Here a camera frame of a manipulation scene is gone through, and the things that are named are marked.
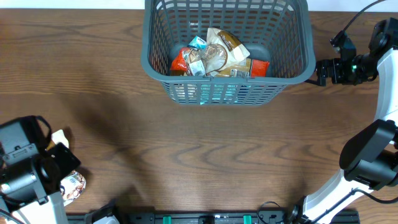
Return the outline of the beige brown-label snack pouch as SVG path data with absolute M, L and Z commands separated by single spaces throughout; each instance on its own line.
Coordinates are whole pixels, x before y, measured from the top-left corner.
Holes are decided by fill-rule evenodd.
M 62 143 L 67 149 L 69 148 L 69 140 L 62 129 L 52 133 L 52 140 L 47 146 L 46 151 L 55 149 L 55 145 Z M 71 171 L 60 182 L 60 192 L 63 198 L 63 205 L 66 207 L 76 200 L 86 188 L 86 179 L 76 170 Z

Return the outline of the red orange cracker package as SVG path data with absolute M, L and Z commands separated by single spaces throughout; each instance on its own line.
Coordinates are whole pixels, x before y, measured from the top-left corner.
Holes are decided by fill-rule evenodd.
M 224 65 L 227 61 L 225 49 L 218 44 L 212 44 L 203 50 L 183 47 L 171 64 L 170 76 L 256 78 L 265 77 L 270 65 L 266 61 L 245 58 L 236 65 L 216 70 L 217 66 Z

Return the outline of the teal snack packet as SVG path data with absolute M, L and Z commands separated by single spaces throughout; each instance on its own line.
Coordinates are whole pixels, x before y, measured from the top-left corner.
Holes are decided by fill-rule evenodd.
M 200 86 L 200 104 L 230 104 L 236 102 L 237 85 L 203 84 Z

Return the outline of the Kleenex tissue multipack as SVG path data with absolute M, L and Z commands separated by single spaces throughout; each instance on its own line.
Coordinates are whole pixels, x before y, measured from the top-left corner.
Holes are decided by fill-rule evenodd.
M 207 43 L 205 40 L 203 40 L 199 36 L 195 36 L 190 43 L 188 44 L 188 47 L 198 49 L 198 50 L 203 50 L 206 49 Z

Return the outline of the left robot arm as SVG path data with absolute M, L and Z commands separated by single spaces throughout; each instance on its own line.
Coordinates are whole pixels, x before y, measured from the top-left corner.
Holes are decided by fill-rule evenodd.
M 9 223 L 67 223 L 60 185 L 80 161 L 63 143 L 50 147 L 41 116 L 1 125 L 1 216 Z

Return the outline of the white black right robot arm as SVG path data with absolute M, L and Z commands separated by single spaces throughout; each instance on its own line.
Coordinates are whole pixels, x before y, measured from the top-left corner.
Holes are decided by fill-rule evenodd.
M 381 204 L 397 199 L 381 200 L 373 191 L 397 185 L 397 153 L 386 150 L 397 145 L 397 19 L 378 22 L 369 42 L 369 53 L 358 55 L 356 47 L 341 30 L 330 40 L 340 57 L 320 60 L 316 64 L 317 79 L 312 84 L 359 85 L 379 81 L 374 121 L 344 146 L 339 171 L 315 193 L 294 205 L 285 223 L 331 223 L 332 219 L 361 196 Z

